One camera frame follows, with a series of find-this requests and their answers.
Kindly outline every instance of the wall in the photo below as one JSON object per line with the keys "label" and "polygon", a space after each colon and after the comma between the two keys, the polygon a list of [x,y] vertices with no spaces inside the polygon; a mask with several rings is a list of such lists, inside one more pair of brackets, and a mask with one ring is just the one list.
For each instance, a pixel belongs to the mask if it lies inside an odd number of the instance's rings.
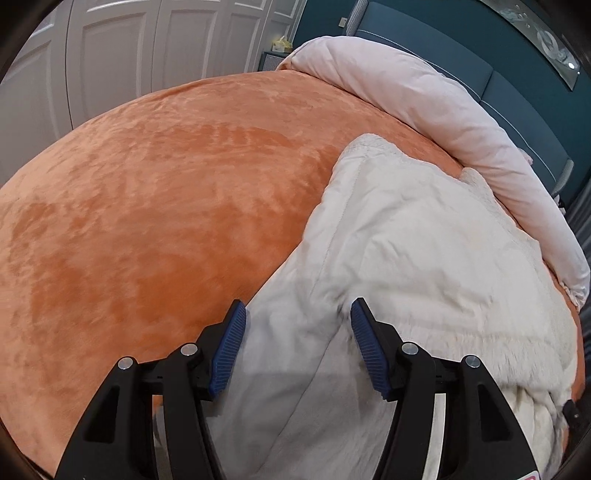
{"label": "wall", "polygon": [[[354,3],[355,0],[308,0],[294,44],[298,46],[321,35],[341,35],[339,19],[348,17]],[[477,0],[379,0],[379,3],[454,38],[487,61],[521,92],[574,161],[573,174],[562,194],[570,203],[591,172],[589,75],[581,72],[571,92],[521,33]]]}

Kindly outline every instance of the fleece blanket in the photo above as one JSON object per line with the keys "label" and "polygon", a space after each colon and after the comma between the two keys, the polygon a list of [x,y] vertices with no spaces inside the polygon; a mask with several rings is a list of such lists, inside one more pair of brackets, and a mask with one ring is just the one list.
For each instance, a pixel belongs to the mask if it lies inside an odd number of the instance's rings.
{"label": "fleece blanket", "polygon": [[[561,458],[576,328],[538,242],[475,171],[456,180],[376,135],[342,153],[301,244],[248,304],[228,389],[207,412],[232,479],[369,479],[395,404],[371,386],[350,328],[376,318],[433,356],[482,358],[543,478]],[[424,479],[437,476],[444,398]]]}

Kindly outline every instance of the white closet door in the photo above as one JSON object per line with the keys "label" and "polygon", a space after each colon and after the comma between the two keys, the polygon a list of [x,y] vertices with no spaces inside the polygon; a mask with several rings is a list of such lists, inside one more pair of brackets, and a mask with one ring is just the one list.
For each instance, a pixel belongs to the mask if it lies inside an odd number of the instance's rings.
{"label": "white closet door", "polygon": [[66,93],[66,30],[72,0],[41,22],[0,83],[0,185],[72,130]]}
{"label": "white closet door", "polygon": [[272,0],[251,70],[257,68],[261,53],[270,50],[275,40],[279,40],[282,36],[292,37],[291,30],[295,27],[298,6],[301,1],[303,0]]}
{"label": "white closet door", "polygon": [[74,0],[66,51],[74,127],[152,87],[160,0]]}
{"label": "white closet door", "polygon": [[219,51],[214,75],[251,72],[272,0],[224,0]]}
{"label": "white closet door", "polygon": [[228,0],[162,0],[152,91],[213,76],[223,7]]}

